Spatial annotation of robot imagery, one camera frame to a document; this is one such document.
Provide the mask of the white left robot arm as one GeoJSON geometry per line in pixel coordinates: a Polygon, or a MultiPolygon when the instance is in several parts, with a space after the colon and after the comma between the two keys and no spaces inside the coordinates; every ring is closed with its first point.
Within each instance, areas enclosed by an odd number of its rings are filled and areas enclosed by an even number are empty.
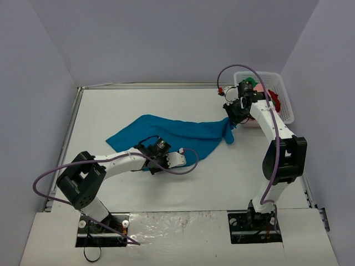
{"type": "Polygon", "coordinates": [[[93,156],[81,152],[57,178],[56,185],[70,204],[92,218],[92,226],[100,232],[111,227],[113,216],[97,197],[102,183],[113,176],[129,171],[159,172],[168,168],[166,156],[171,148],[162,138],[144,146],[140,141],[134,147],[107,156],[93,156]]]}

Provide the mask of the blue t shirt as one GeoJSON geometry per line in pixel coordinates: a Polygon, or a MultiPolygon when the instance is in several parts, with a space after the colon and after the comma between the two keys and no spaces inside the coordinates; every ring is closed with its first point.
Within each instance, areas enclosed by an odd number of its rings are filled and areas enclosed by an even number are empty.
{"type": "Polygon", "coordinates": [[[165,140],[171,148],[190,148],[197,152],[199,160],[207,158],[224,140],[233,144],[232,126],[226,117],[220,121],[189,122],[170,120],[154,115],[142,115],[115,135],[106,139],[106,143],[116,152],[122,152],[142,141],[144,145],[154,143],[153,136],[165,140]]]}

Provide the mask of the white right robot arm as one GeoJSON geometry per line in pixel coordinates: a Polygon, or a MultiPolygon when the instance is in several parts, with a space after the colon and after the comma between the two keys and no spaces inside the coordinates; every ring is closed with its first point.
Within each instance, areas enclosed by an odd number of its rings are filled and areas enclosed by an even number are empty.
{"type": "Polygon", "coordinates": [[[258,229],[266,222],[265,213],[276,210],[276,202],[286,187],[303,175],[307,141],[297,137],[285,125],[268,91],[257,91],[250,82],[242,81],[235,86],[220,88],[219,93],[225,97],[223,108],[232,125],[253,118],[269,142],[262,162],[265,181],[251,200],[253,211],[246,215],[247,225],[258,229]]]}

